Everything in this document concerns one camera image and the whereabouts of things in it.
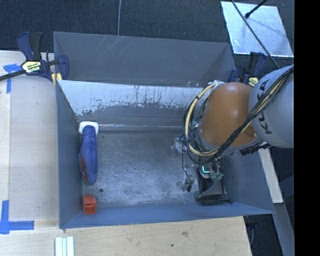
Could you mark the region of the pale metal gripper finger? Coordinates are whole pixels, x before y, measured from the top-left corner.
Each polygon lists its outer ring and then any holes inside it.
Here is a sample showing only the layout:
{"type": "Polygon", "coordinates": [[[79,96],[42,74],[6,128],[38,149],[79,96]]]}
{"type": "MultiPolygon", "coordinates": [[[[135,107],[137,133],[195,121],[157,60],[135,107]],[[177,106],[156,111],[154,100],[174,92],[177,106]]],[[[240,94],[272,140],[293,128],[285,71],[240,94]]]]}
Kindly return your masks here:
{"type": "Polygon", "coordinates": [[[195,182],[195,178],[193,176],[192,171],[187,170],[187,169],[185,170],[185,175],[186,175],[186,180],[185,180],[186,191],[191,192],[193,184],[195,182]]]}
{"type": "Polygon", "coordinates": [[[176,185],[181,190],[187,190],[188,189],[188,177],[184,175],[183,178],[176,183],[176,185]]]}

